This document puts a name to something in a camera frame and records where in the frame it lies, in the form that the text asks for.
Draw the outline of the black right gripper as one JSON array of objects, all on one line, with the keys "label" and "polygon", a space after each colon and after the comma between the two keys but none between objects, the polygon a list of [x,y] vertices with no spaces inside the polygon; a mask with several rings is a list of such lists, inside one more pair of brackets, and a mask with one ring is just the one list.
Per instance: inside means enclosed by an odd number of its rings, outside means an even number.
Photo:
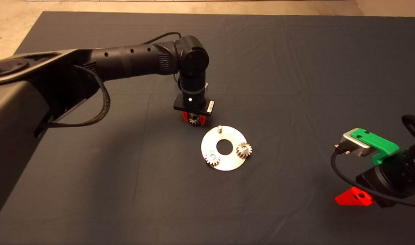
[{"label": "black right gripper", "polygon": [[[356,182],[373,191],[400,199],[415,194],[406,168],[405,151],[400,151],[356,176]],[[351,187],[335,197],[338,205],[369,206],[373,198],[365,191]]]}]

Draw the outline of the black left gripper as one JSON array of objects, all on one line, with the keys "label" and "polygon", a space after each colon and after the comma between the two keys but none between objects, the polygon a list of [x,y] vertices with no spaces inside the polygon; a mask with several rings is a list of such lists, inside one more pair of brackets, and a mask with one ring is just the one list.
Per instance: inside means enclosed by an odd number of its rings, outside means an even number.
[{"label": "black left gripper", "polygon": [[181,114],[185,122],[188,122],[188,113],[198,115],[199,125],[201,126],[205,125],[206,117],[212,115],[214,106],[215,101],[206,99],[205,93],[180,93],[177,95],[173,104],[175,110],[182,111]]}]

